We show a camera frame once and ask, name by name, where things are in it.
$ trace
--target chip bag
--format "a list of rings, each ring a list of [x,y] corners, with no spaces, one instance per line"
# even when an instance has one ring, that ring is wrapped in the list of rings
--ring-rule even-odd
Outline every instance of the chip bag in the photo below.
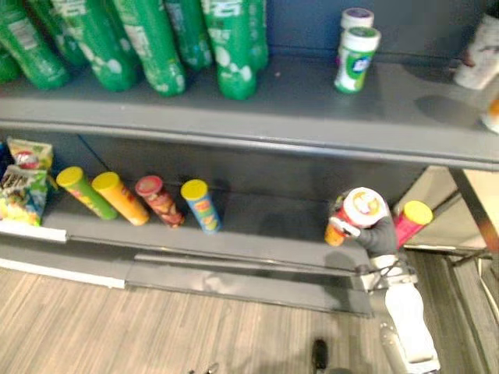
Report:
[[[0,218],[40,226],[47,191],[46,170],[9,165],[0,182]]]
[[[22,169],[41,169],[49,171],[54,161],[51,144],[29,142],[7,138],[10,154],[17,166]]]

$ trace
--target yellow lid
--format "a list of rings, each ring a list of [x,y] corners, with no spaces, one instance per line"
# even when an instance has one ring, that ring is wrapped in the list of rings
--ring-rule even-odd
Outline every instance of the yellow lid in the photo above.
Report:
[[[119,176],[113,171],[99,174],[92,181],[92,187],[96,191],[106,191],[115,188],[119,184]]]
[[[431,209],[420,201],[409,201],[404,205],[404,215],[415,224],[429,224],[434,218]]]
[[[208,193],[208,185],[200,179],[191,179],[184,183],[180,193],[186,200],[199,200]]]
[[[83,169],[79,166],[70,166],[61,171],[55,181],[61,187],[70,187],[83,178]]]

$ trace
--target white price strip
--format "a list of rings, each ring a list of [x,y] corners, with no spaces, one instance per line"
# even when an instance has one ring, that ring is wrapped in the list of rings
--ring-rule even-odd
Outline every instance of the white price strip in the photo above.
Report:
[[[0,233],[62,243],[66,243],[68,240],[66,230],[35,227],[8,221],[0,221]]]

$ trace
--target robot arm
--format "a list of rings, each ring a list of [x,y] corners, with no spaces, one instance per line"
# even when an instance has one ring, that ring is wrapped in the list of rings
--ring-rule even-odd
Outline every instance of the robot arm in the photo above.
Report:
[[[370,266],[362,268],[359,276],[380,320],[380,341],[393,372],[438,372],[440,362],[423,319],[423,300],[414,286],[416,272],[400,259],[391,218],[382,218],[371,229],[340,220],[334,224],[366,248],[370,257]]]

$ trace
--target red chip can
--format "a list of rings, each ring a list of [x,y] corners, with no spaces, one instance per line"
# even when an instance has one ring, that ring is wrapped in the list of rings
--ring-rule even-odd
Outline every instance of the red chip can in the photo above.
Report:
[[[177,210],[175,202],[158,176],[148,175],[141,178],[135,185],[135,191],[146,200],[147,205],[171,228],[177,228],[184,223],[182,212]]]
[[[369,228],[388,215],[388,207],[379,193],[359,187],[342,193],[330,208],[329,218],[337,217],[358,228]],[[327,223],[324,240],[338,246],[345,234],[332,222]]]

